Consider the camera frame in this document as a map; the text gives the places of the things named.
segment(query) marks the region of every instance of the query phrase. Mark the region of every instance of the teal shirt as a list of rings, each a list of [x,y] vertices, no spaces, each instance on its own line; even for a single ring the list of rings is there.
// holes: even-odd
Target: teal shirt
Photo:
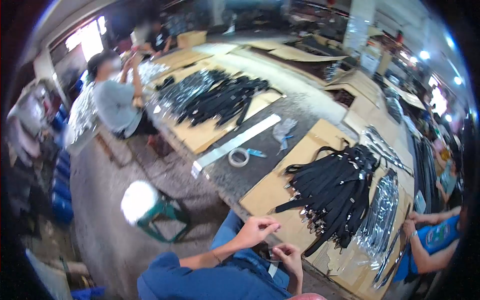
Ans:
[[[437,177],[447,195],[451,195],[456,184],[456,175],[452,176],[452,160],[449,159],[445,166],[445,170]]]

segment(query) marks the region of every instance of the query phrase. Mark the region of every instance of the green stool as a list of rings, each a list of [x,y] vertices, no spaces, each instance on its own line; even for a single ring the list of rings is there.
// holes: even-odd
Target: green stool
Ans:
[[[190,227],[189,216],[175,208],[171,204],[173,201],[174,199],[159,191],[149,182],[137,180],[125,191],[121,209],[131,225],[140,227],[146,234],[160,242],[173,243]],[[161,215],[171,220],[177,220],[185,224],[185,227],[168,240],[155,224],[155,220]]]
[[[148,210],[143,217],[137,221],[137,226],[143,229],[146,234],[164,243],[173,243],[177,241],[190,227],[190,218],[188,215],[171,205],[171,201],[173,201],[172,198],[162,193],[155,206]],[[155,225],[155,219],[160,215],[164,215],[172,220],[180,221],[185,224],[185,227],[173,238],[167,240]]]

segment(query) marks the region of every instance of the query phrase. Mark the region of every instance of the packing tape roll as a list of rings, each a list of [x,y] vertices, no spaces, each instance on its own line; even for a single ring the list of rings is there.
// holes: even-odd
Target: packing tape roll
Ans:
[[[234,160],[233,155],[235,153],[242,153],[245,156],[245,160],[241,162]],[[228,162],[236,168],[241,168],[245,166],[248,163],[249,159],[250,159],[250,154],[247,152],[247,150],[243,148],[235,148],[232,151],[230,151],[230,153],[228,154]]]

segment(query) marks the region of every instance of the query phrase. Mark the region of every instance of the blue jeans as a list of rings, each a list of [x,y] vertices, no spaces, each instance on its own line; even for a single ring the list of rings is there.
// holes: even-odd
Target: blue jeans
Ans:
[[[243,226],[242,220],[232,211],[230,210],[227,217],[223,221],[222,225],[216,232],[215,237],[213,238],[212,246],[210,246],[210,250],[213,250],[217,247],[225,245],[229,241],[231,241],[240,229]],[[233,254],[234,258],[243,259],[251,263],[254,267],[268,272],[268,268],[270,263],[265,259],[258,256],[252,249],[243,249],[235,254]],[[278,266],[278,270],[276,271],[275,275],[273,276],[273,281],[275,284],[281,288],[287,289],[289,277],[285,272],[283,264],[280,263]]]

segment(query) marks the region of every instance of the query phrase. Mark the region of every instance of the blue container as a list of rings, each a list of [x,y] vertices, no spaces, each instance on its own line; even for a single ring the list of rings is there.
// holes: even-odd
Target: blue container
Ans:
[[[65,185],[67,185],[70,188],[70,178],[63,175],[57,169],[53,171],[53,178],[62,181]]]
[[[70,165],[70,154],[66,150],[60,150],[58,157],[68,165]]]
[[[64,117],[58,111],[52,120],[52,128],[57,132],[61,132],[64,126],[63,121],[64,121]]]
[[[55,169],[58,170],[63,176],[70,179],[70,167],[65,164],[61,159],[57,160]]]
[[[72,204],[56,192],[52,194],[52,211],[55,220],[63,224],[70,224],[73,219]]]
[[[68,201],[70,201],[70,202],[72,201],[72,194],[70,193],[70,188],[62,180],[53,179],[52,180],[52,190],[54,192],[56,192],[58,195],[67,199]]]
[[[68,116],[67,108],[63,105],[63,103],[60,104],[59,112],[60,112],[61,116],[63,117],[63,119],[67,118],[67,116]]]

